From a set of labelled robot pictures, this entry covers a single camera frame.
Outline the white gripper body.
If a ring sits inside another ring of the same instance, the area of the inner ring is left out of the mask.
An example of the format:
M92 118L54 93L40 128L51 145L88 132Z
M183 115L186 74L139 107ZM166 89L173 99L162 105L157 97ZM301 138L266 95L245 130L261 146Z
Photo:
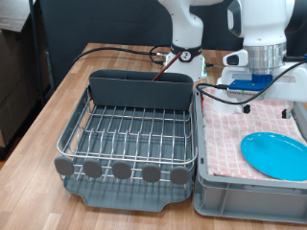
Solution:
M286 57L278 49L242 49L223 58L222 84L238 102L273 99L307 101L306 57Z

